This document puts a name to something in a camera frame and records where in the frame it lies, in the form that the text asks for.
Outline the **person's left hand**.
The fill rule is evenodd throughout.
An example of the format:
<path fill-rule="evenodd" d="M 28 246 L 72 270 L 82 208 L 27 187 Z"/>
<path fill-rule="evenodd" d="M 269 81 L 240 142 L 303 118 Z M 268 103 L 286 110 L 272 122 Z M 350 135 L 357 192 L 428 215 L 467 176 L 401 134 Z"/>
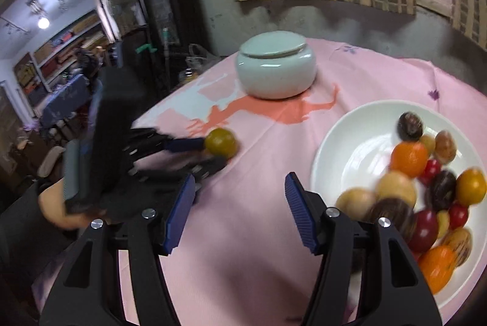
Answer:
<path fill-rule="evenodd" d="M 46 188 L 38 197 L 42 215 L 53 225 L 64 230 L 85 229 L 95 219 L 105 219 L 105 211 L 69 214 L 65 207 L 64 179 Z"/>

